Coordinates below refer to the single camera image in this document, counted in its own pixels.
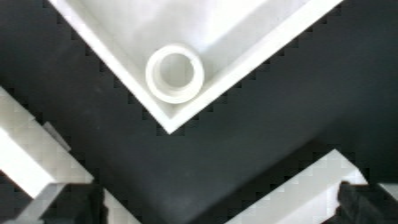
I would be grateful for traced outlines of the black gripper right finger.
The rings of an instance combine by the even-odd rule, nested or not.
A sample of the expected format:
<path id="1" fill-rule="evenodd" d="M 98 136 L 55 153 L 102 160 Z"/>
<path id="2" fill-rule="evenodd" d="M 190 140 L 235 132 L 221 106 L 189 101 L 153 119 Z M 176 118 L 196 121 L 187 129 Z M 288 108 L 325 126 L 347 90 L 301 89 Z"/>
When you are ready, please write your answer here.
<path id="1" fill-rule="evenodd" d="M 398 224 L 398 199 L 379 184 L 343 182 L 338 203 L 334 215 L 322 224 Z"/>

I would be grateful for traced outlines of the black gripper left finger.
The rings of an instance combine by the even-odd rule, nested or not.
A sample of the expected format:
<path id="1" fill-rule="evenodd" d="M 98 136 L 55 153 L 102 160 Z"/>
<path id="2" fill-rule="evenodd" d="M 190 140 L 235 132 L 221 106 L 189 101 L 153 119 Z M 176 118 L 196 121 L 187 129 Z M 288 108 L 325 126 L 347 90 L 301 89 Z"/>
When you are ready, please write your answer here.
<path id="1" fill-rule="evenodd" d="M 107 224 L 105 193 L 100 185 L 52 183 L 16 220 L 23 224 Z"/>

